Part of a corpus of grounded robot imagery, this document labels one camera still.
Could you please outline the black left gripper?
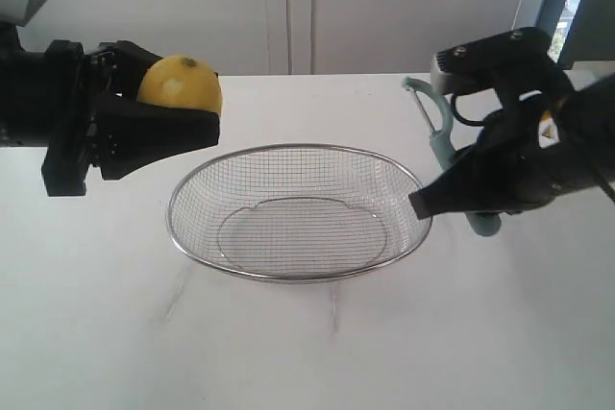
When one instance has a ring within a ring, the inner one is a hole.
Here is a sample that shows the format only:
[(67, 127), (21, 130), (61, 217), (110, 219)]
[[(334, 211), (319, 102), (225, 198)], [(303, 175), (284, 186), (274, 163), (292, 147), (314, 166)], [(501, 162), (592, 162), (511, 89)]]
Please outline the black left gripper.
[[(23, 48), (17, 27), (1, 23), (1, 146), (41, 147), (40, 174), (49, 197), (86, 194), (86, 175), (106, 181), (213, 147), (220, 116), (200, 109), (143, 104), (137, 93), (161, 56), (129, 40), (54, 40), (43, 52)], [(103, 89), (111, 88), (120, 97)]]

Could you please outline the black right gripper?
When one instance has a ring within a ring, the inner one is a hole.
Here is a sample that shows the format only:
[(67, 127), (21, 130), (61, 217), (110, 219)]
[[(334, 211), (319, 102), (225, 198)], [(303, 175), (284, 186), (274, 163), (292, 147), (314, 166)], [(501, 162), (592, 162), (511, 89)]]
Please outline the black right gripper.
[(457, 212), (520, 213), (589, 188), (614, 197), (614, 78), (576, 90), (554, 64), (491, 74), (501, 109), (476, 144), (408, 198), (420, 219)]

